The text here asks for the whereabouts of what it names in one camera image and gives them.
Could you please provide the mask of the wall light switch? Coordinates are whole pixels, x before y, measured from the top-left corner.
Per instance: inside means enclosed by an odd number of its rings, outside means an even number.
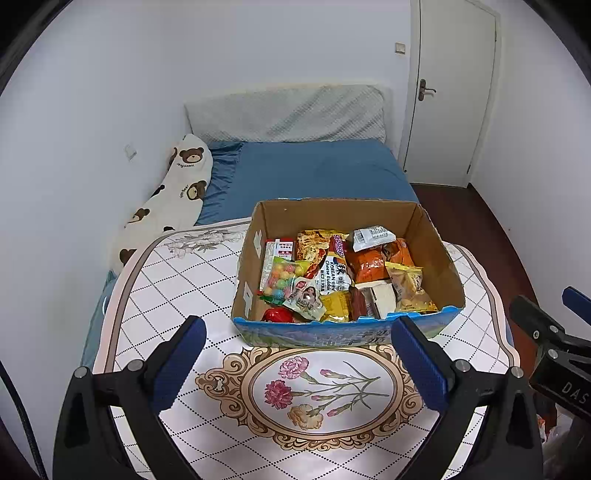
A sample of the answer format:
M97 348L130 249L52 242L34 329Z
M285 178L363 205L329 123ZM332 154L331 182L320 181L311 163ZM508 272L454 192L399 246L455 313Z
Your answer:
M406 45L404 43L397 42L396 46L394 48L396 48L397 53L400 53L400 54L406 53Z

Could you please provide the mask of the silver white wafer packet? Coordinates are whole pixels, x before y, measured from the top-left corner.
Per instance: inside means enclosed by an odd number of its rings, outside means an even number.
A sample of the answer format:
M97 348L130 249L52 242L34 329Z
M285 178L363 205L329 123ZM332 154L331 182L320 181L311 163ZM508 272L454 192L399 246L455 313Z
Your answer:
M389 314L396 312L397 297L390 281L358 283L356 289L363 295L367 317L385 320Z

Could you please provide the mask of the orange snack packet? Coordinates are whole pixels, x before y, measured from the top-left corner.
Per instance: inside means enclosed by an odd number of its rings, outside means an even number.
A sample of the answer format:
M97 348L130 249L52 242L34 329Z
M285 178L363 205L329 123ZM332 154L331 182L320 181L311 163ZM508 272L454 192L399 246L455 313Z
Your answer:
M346 262L355 276L356 283L367 283L389 278L385 260L379 248L370 248L360 252L346 250Z
M386 262L415 266L410 248L404 238L397 238L394 242L385 244L382 247L382 256Z

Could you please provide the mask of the brown snack packet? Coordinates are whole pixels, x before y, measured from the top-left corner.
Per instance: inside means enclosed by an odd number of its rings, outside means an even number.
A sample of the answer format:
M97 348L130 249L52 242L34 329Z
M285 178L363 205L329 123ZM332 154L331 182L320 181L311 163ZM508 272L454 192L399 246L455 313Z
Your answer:
M372 294L351 286L349 287L349 320L355 322L362 317L376 317Z

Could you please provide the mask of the red purple chip bag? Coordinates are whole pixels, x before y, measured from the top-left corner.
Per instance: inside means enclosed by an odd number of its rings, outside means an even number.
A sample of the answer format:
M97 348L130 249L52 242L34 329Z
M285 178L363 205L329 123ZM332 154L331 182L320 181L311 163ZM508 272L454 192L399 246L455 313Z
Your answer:
M295 258L308 263L304 277L312 278L317 274L329 251L332 236L339 236L345 241L349 234L332 229L308 229L297 233L295 242Z

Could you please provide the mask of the blue bed sheet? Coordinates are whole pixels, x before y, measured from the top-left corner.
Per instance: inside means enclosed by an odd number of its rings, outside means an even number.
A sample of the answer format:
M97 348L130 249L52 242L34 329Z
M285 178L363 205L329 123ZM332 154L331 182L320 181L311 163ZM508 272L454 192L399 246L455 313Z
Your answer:
M172 227L149 254L128 296L110 274L91 320L83 364L95 360L101 330L123 313L117 356L128 359L165 339L189 314L228 319L230 287L256 203L276 198L356 198L414 202L415 191L390 149L378 140L307 143L212 142L211 179L201 210L185 228L187 250L171 247Z

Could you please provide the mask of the cardboard milk box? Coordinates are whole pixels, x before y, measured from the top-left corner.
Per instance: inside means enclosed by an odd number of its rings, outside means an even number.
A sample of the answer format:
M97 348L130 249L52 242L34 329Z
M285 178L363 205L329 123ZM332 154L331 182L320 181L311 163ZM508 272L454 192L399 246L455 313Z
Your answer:
M404 315L433 337L465 304L420 204L274 199L252 212L231 319L250 346L360 346L389 342Z

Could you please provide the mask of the small red snack packet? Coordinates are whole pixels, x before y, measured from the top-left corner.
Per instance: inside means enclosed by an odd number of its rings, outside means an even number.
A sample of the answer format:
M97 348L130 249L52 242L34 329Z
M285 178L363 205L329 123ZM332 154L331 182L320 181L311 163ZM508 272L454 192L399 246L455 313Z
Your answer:
M294 312L283 306L269 308L263 313L263 322L270 323L294 323Z

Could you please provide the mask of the green pickled snack packet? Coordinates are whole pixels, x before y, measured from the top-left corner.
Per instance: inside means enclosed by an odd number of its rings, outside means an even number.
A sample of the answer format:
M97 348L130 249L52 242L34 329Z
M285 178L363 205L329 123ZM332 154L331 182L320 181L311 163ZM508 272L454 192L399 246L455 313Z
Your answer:
M301 315L307 321L319 321L325 315L325 306L314 279L304 277L294 279L293 289L283 301L283 306Z

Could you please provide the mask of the bear print long pillow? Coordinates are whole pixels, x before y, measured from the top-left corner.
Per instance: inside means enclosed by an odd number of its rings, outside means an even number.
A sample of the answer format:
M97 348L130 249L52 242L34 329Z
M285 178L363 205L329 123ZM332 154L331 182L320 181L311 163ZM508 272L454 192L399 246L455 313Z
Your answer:
M166 175L117 236L110 265L113 274L120 274L131 256L154 239L195 224L211 183L212 167L211 150L197 136L187 134L173 147Z

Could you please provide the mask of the colourful candy bag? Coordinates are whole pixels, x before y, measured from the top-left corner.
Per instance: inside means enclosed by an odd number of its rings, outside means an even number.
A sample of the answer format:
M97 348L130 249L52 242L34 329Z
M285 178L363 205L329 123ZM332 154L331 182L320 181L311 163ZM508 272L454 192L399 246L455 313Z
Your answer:
M271 304L281 304L293 289L294 279L304 276L308 263L274 257L273 262L263 268L259 296Z

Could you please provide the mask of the yellow snack bag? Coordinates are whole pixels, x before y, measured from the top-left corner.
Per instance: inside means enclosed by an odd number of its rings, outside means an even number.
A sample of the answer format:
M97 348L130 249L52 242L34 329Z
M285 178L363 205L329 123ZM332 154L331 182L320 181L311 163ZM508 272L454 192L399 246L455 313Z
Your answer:
M346 291L335 291L328 295L321 296L325 313L322 314L321 322L348 323L351 320L349 306L351 300Z

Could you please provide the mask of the white door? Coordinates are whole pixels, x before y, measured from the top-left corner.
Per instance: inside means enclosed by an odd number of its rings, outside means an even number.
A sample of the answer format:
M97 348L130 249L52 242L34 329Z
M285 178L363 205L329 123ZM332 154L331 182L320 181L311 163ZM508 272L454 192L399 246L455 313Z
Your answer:
M412 183L464 186L483 134L497 16L476 1L420 1L417 82L404 169ZM434 96L418 100L419 82Z

